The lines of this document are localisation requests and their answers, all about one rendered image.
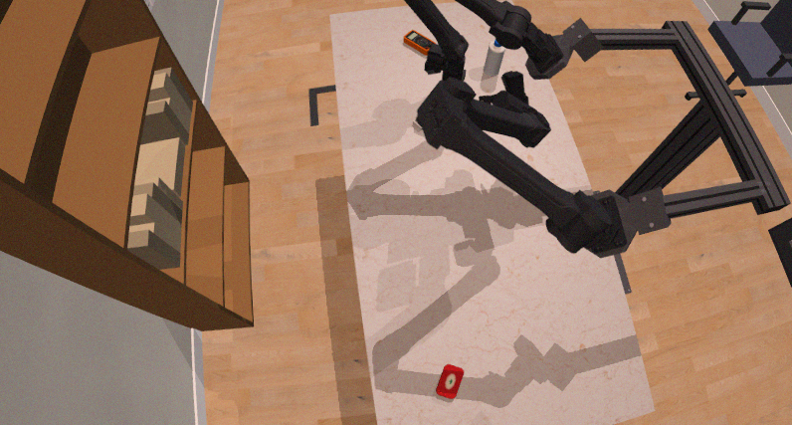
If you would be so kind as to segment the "white bottle with blue cap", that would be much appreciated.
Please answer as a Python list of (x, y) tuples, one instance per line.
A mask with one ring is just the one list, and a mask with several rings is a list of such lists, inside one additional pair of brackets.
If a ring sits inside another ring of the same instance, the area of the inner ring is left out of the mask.
[(496, 40), (490, 42), (484, 66), (484, 72), (488, 76), (494, 77), (498, 75), (504, 51), (505, 47), (501, 46)]

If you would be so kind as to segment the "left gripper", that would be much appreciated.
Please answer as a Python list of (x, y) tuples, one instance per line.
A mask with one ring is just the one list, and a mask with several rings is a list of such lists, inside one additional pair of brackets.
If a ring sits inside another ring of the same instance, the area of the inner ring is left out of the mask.
[(487, 104), (492, 104), (493, 100), (495, 98), (495, 95), (492, 95), (492, 96), (480, 96), (479, 97), (479, 101), (487, 103)]

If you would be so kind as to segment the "red mint tin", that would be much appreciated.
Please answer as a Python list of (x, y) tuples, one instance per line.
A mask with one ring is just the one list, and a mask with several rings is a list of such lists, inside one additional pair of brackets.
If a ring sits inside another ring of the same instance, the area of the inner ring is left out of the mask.
[(438, 395), (453, 399), (456, 397), (464, 371), (454, 365), (445, 365), (436, 392)]

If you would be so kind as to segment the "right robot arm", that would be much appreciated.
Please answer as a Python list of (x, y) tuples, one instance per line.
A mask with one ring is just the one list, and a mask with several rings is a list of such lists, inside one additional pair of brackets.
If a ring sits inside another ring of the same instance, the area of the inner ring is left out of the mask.
[[(424, 69), (427, 74), (433, 75), (443, 71), (442, 81), (445, 81), (448, 77), (453, 77), (448, 69), (454, 73), (461, 72), (465, 66), (465, 53), (469, 46), (464, 36), (450, 25), (432, 0), (404, 1), (438, 42), (438, 45), (432, 44), (428, 51)], [(524, 47), (541, 74), (563, 58), (564, 55), (552, 36), (543, 33), (531, 22), (531, 15), (525, 8), (507, 1), (455, 1), (482, 18), (490, 26), (489, 33), (495, 36), (501, 46), (510, 50)]]

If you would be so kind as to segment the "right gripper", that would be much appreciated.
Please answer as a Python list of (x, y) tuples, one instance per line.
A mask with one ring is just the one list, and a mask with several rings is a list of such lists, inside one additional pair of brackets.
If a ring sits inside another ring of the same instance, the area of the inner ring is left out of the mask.
[(460, 80), (460, 81), (464, 81), (464, 79), (466, 77), (466, 70), (463, 70), (463, 71), (461, 71), (459, 73), (451, 72), (449, 69), (448, 69), (448, 71), (453, 74), (453, 78), (454, 79), (457, 79), (457, 80)]

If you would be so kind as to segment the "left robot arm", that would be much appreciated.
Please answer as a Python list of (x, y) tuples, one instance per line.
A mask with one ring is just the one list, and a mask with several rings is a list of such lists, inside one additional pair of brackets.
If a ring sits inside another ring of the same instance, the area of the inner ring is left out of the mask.
[(510, 71), (501, 79), (505, 91), (495, 95), (492, 105), (475, 100), (466, 82), (451, 77), (439, 81), (417, 109), (416, 121), (428, 144), (466, 157), (541, 210), (548, 217), (547, 231), (568, 252), (585, 247), (598, 254), (624, 247), (627, 240), (613, 196), (596, 200), (581, 190), (572, 194), (483, 131), (514, 137), (526, 148), (535, 148), (551, 132), (545, 116), (528, 105), (523, 74)]

